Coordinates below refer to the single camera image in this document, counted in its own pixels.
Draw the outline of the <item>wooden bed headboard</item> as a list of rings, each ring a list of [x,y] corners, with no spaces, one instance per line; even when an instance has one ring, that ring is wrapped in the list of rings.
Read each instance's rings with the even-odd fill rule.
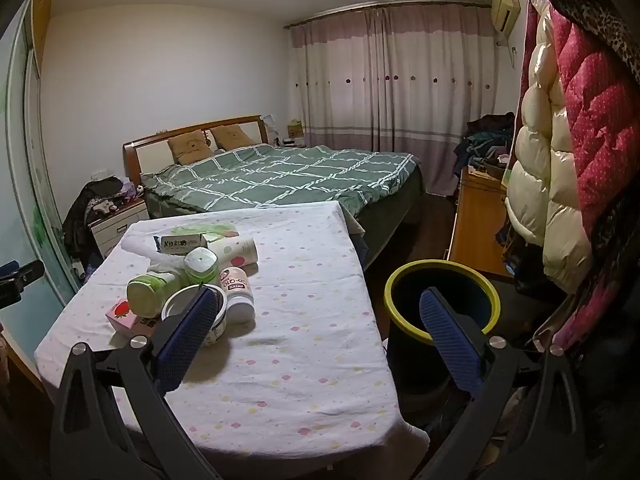
[[[135,185],[142,174],[154,174],[173,164],[190,164],[214,154],[218,142],[214,133],[242,131],[250,142],[269,142],[268,129],[259,115],[203,122],[154,133],[122,146],[126,176]]]

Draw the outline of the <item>green yogurt bottle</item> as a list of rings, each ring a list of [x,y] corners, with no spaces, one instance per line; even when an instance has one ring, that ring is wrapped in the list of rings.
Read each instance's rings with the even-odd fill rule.
[[[165,302],[188,285],[188,280],[180,272],[148,271],[136,276],[126,287],[130,310],[142,318],[156,318]]]

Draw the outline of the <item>black bag on cabinet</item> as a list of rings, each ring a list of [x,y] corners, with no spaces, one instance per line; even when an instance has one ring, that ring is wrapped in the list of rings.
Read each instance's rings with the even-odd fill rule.
[[[118,177],[91,181],[82,188],[66,214],[63,222],[65,249],[70,258],[78,260],[84,269],[99,252],[89,228],[90,210],[96,202],[117,195],[121,189],[122,181]]]

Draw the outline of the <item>paper cup with dots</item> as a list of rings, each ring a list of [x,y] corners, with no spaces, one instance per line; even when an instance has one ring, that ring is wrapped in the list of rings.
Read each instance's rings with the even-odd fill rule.
[[[258,263],[254,238],[250,236],[223,237],[207,243],[207,248],[217,256],[220,270],[229,266],[251,266]]]

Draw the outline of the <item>green white lidded cup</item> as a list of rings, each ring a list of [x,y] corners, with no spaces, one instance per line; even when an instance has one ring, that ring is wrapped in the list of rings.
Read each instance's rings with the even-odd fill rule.
[[[183,259],[183,267],[191,284],[213,283],[219,275],[218,257],[206,247],[191,250]]]

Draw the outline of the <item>black bin yellow rim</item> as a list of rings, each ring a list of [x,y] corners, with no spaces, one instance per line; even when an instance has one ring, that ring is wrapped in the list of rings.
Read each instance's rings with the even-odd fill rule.
[[[438,405],[451,390],[475,396],[490,369],[487,335],[501,314],[495,286],[460,263],[426,259],[387,280],[386,356],[400,408]]]

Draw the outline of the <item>red dotted quilted jacket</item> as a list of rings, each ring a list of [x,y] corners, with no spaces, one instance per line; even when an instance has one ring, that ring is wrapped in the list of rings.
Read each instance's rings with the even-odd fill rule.
[[[587,233],[639,171],[639,88],[620,57],[586,18],[600,0],[542,0],[551,6],[555,59],[575,157]]]

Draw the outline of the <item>white bedside cabinet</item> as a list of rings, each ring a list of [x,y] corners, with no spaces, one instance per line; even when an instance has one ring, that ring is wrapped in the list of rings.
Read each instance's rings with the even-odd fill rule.
[[[140,198],[140,200],[133,200],[130,204],[114,211],[104,219],[92,222],[90,229],[102,258],[105,259],[111,253],[130,226],[138,221],[148,219],[148,208],[146,208],[144,199]]]

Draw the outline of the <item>cream puffer jacket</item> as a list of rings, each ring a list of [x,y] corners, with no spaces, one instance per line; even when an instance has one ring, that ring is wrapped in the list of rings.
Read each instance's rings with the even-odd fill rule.
[[[582,226],[575,157],[555,58],[550,9],[534,13],[535,44],[521,102],[516,161],[506,187],[506,212],[515,231],[542,248],[544,274],[576,292],[589,271],[591,245]]]

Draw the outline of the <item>small white black box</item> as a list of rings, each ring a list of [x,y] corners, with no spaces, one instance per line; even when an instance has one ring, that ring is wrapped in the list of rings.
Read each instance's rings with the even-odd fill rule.
[[[202,233],[155,235],[154,242],[161,254],[173,256],[185,256],[195,248],[207,246]]]

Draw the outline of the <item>left brown pillow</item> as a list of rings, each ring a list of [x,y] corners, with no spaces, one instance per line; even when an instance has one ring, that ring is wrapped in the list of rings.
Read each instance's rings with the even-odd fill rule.
[[[174,161],[179,165],[194,164],[214,154],[201,129],[172,136],[168,139],[168,146]]]

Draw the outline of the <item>wall air conditioner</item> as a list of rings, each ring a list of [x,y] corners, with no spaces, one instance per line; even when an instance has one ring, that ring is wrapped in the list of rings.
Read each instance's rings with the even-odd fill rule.
[[[491,0],[491,21],[496,32],[509,37],[520,11],[520,0]]]

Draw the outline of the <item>pink white curtain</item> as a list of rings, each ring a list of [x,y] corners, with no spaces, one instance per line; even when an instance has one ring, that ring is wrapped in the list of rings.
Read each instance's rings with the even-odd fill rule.
[[[308,145],[416,156],[424,188],[454,192],[466,125],[496,102],[486,6],[413,3],[335,13],[290,29],[291,90]]]

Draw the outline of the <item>right brown pillow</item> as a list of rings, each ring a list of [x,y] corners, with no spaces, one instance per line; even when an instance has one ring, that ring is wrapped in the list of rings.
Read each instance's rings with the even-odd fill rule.
[[[225,151],[256,144],[239,125],[218,126],[212,129],[212,135],[218,148]]]

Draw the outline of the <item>green plaid bed quilt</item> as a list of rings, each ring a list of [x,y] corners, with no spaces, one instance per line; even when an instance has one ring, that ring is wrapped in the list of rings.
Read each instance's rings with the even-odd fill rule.
[[[163,206],[192,212],[339,202],[356,217],[405,190],[423,190],[420,162],[406,153],[276,148],[257,144],[142,177]]]

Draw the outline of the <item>pile of clothes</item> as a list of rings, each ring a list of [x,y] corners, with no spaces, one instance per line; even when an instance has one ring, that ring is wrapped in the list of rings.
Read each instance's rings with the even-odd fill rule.
[[[487,114],[468,122],[465,134],[454,149],[454,175],[460,178],[465,167],[478,168],[485,159],[497,158],[500,148],[506,152],[511,147],[514,124],[513,112]]]

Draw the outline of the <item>pink strawberry box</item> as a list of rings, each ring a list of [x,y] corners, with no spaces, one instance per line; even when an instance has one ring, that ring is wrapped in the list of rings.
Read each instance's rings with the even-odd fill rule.
[[[127,338],[151,336],[157,324],[156,318],[142,318],[130,310],[127,300],[120,300],[105,315],[107,321],[119,335]]]

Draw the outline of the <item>white round tub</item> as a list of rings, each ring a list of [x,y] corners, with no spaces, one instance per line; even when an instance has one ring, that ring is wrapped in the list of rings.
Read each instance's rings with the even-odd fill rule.
[[[191,327],[206,330],[203,347],[210,347],[221,338],[227,326],[227,298],[217,285],[190,285],[172,294],[160,311],[160,319],[186,315]]]

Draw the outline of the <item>white pill bottle red label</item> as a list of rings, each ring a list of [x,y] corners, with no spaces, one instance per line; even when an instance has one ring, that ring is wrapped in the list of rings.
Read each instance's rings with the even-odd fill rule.
[[[255,317],[254,295],[245,271],[237,266],[228,266],[220,272],[220,286],[226,295],[228,322],[250,322]]]

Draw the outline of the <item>wooden desk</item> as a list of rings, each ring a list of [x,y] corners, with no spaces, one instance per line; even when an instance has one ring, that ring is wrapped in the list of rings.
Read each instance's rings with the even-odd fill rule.
[[[506,220],[506,191],[491,177],[462,170],[448,259],[485,274],[510,275],[496,234]]]

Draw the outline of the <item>yellow box on nightstand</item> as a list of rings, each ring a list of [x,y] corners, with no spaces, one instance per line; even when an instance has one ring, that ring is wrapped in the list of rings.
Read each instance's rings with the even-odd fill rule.
[[[299,119],[293,119],[288,123],[288,136],[291,139],[298,139],[304,136],[303,124]]]

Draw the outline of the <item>white dotted table cloth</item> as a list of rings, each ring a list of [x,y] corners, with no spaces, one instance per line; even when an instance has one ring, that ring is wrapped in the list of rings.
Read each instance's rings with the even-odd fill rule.
[[[230,210],[130,226],[35,352],[56,387],[70,348],[107,348],[107,311],[148,268],[129,250],[178,226],[230,223],[257,247],[252,328],[230,326],[168,396],[207,451],[275,458],[357,453],[422,456],[427,434],[402,418],[356,250],[335,202]]]

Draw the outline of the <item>brown pillow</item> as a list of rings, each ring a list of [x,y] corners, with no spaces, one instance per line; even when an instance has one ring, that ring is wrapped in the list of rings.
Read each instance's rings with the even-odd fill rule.
[[[168,146],[174,161],[179,165],[194,164],[214,154],[201,129],[172,136],[168,139]]]
[[[218,148],[225,151],[256,144],[239,125],[218,126],[212,129],[212,135]]]

